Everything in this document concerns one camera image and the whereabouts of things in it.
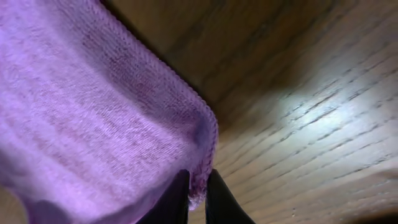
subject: brown wood tabletop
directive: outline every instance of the brown wood tabletop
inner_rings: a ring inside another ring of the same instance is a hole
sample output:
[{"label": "brown wood tabletop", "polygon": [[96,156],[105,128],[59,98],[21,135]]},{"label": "brown wood tabletop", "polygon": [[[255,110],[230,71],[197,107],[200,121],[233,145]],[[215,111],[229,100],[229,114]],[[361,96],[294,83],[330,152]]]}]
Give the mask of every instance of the brown wood tabletop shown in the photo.
[{"label": "brown wood tabletop", "polygon": [[256,223],[398,212],[398,0],[108,7],[212,107],[214,166]]}]

